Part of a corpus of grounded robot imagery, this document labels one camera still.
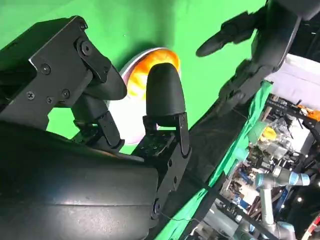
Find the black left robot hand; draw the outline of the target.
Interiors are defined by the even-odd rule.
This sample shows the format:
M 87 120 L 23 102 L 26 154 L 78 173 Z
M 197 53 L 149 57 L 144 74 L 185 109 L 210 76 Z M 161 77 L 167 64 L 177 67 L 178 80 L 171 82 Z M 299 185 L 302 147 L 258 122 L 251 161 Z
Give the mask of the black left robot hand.
M 244 104 L 261 87 L 263 80 L 280 69 L 297 33 L 300 17 L 274 0 L 256 12 L 244 11 L 225 21 L 220 30 L 196 51 L 205 57 L 226 44 L 239 44 L 254 36 L 250 59 L 243 60 L 234 76 L 219 91 L 223 106 Z

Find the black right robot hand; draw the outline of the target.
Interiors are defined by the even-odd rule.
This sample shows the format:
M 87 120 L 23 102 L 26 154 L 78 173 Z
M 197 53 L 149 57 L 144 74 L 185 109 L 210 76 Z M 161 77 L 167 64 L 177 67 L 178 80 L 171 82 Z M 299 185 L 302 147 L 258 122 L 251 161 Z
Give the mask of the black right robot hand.
M 35 23 L 0 51 L 0 237 L 143 240 L 192 149 L 180 76 L 151 68 L 132 154 L 106 101 L 127 87 L 81 16 Z

